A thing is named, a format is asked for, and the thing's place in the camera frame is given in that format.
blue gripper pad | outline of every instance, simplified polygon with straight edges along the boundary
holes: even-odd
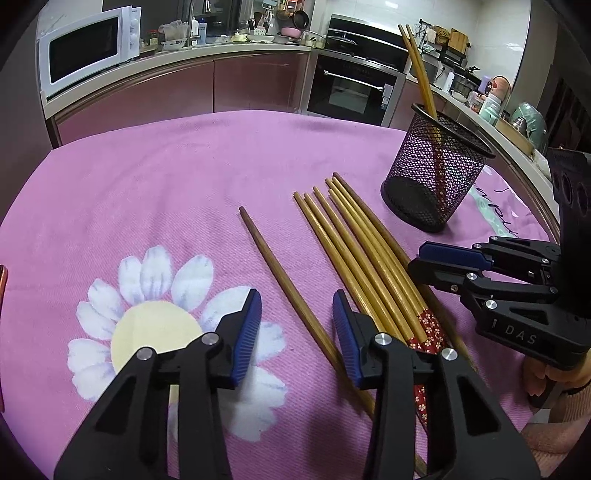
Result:
[[[234,346],[234,358],[230,378],[237,387],[246,376],[251,362],[252,349],[261,324],[262,299],[258,290],[252,288],[242,307],[243,322]]]
[[[339,336],[340,350],[345,361],[347,376],[359,388],[363,380],[361,372],[361,346],[357,344],[355,334],[349,323],[347,311],[350,310],[345,292],[338,290],[333,296],[333,318],[336,333]]]
[[[461,265],[481,271],[487,271],[492,268],[492,262],[487,260],[482,252],[471,248],[456,247],[454,245],[426,242],[418,249],[418,256],[421,260]]]

faucet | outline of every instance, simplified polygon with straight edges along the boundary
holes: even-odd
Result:
[[[195,0],[191,0],[189,2],[189,18],[187,20],[187,23],[189,24],[189,26],[187,27],[187,42],[185,43],[185,47],[190,47],[191,46],[191,41],[195,39],[195,37],[192,37],[191,35],[193,34],[193,11],[195,10]],[[212,5],[209,2],[209,0],[203,0],[203,6],[201,8],[201,13],[202,14],[210,14],[212,12]]]

black mesh cup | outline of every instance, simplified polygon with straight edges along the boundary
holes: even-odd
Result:
[[[382,198],[400,219],[428,233],[441,232],[456,211],[491,149],[442,113],[435,120],[414,104],[415,116],[382,183]]]

tablecloth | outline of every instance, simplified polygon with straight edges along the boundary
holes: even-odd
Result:
[[[326,192],[333,171],[411,257],[427,240],[547,240],[489,167],[442,234],[401,222],[379,188],[404,135],[243,111],[127,128],[52,151],[0,227],[0,263],[9,270],[0,323],[5,420],[39,468],[52,478],[72,434],[137,347],[170,331],[196,336],[214,329],[255,287],[263,315],[252,365],[240,390],[220,394],[234,477],[359,479],[371,422],[337,384],[238,207],[247,208],[332,336],[331,300],[342,284],[292,195],[313,186]],[[438,295],[481,376],[523,428],[531,413],[520,386],[521,357],[478,337],[456,296]],[[175,428],[173,399],[172,452]]]

microwave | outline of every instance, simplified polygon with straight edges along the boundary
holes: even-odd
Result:
[[[41,95],[49,98],[101,70],[139,56],[141,7],[115,8],[39,39]]]

